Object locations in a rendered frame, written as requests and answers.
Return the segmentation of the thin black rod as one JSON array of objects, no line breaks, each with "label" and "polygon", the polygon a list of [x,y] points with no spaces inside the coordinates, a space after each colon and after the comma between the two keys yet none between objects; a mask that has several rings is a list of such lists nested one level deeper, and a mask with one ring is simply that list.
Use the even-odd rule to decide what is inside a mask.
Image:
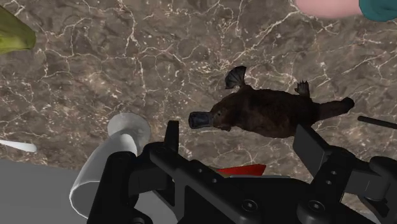
[{"label": "thin black rod", "polygon": [[375,118],[370,118],[367,116],[358,116],[358,121],[378,125],[381,127],[388,127],[388,128],[397,130],[397,123],[391,123],[391,122],[387,122],[387,121],[383,121],[383,120],[379,120],[379,119],[375,119]]}]

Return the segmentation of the brown platypus toy figure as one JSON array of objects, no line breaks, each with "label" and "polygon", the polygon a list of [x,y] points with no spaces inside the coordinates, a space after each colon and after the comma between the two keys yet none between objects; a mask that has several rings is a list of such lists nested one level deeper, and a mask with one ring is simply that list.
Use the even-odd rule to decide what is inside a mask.
[{"label": "brown platypus toy figure", "polygon": [[194,111],[188,117],[191,129],[214,127],[230,131],[238,127],[264,137],[294,136],[297,126],[311,126],[321,120],[348,113],[355,105],[350,97],[340,101],[314,102],[309,83],[296,84],[296,94],[280,90],[257,89],[245,83],[247,67],[237,66],[225,77],[225,88],[231,93],[217,102],[210,111]]}]

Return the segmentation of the pink round object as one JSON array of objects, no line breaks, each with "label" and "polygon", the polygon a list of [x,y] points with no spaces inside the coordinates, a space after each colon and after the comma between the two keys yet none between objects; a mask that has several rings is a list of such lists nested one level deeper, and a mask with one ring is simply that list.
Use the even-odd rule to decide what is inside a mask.
[{"label": "pink round object", "polygon": [[362,15],[359,0],[294,0],[306,15],[318,18],[344,18]]}]

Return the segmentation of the white glass cup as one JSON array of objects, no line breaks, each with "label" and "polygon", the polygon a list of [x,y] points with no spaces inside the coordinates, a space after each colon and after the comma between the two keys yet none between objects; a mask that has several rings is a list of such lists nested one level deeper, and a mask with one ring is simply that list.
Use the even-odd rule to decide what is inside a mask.
[{"label": "white glass cup", "polygon": [[151,137],[146,119],[135,113],[119,113],[108,123],[108,138],[91,153],[69,193],[71,207],[88,218],[108,157],[118,151],[140,155]]}]

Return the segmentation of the white flat utensil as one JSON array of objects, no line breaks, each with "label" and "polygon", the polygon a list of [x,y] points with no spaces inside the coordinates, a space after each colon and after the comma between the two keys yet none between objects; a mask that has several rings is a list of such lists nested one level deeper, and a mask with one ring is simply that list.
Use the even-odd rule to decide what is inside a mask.
[{"label": "white flat utensil", "polygon": [[31,143],[22,143],[22,142],[7,141],[0,139],[0,144],[26,152],[31,152],[31,153],[37,152],[37,147]]}]

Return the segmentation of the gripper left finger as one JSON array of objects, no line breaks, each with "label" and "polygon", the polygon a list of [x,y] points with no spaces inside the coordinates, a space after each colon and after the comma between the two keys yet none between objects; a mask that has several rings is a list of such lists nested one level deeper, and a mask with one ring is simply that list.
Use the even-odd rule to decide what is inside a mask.
[{"label": "gripper left finger", "polygon": [[135,208],[140,193],[155,191],[177,218],[177,224],[199,224],[185,202],[187,178],[177,171],[188,162],[178,153],[179,122],[170,120],[164,141],[150,143],[142,154],[111,154],[104,167],[87,224],[153,224]]}]

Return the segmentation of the teal round object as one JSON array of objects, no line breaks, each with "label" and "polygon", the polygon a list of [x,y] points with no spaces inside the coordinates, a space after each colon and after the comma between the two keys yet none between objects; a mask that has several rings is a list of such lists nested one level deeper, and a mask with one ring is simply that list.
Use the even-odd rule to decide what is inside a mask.
[{"label": "teal round object", "polygon": [[397,18],[397,0],[359,0],[363,16],[376,22],[387,22]]}]

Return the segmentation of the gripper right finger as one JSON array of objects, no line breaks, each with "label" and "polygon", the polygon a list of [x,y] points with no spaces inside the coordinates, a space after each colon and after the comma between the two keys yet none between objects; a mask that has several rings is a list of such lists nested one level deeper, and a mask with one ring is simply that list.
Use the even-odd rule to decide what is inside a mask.
[{"label": "gripper right finger", "polygon": [[293,149],[313,177],[297,205],[301,224],[374,224],[341,203],[345,192],[357,195],[380,224],[397,224],[397,160],[374,156],[364,162],[302,125]]}]

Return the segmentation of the red flat object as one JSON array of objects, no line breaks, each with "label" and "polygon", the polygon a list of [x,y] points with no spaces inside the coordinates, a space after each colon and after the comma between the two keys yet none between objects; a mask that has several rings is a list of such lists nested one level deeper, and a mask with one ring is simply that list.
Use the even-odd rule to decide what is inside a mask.
[{"label": "red flat object", "polygon": [[224,174],[225,176],[261,176],[266,169],[266,165],[263,164],[253,164],[253,165],[243,165],[237,167],[228,168],[215,168],[215,171]]}]

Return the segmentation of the green leafy vegetable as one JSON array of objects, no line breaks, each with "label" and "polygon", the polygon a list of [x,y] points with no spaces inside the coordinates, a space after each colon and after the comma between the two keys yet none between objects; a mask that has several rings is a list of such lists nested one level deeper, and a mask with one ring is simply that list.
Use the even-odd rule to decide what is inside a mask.
[{"label": "green leafy vegetable", "polygon": [[0,55],[33,49],[36,33],[19,18],[0,6]]}]

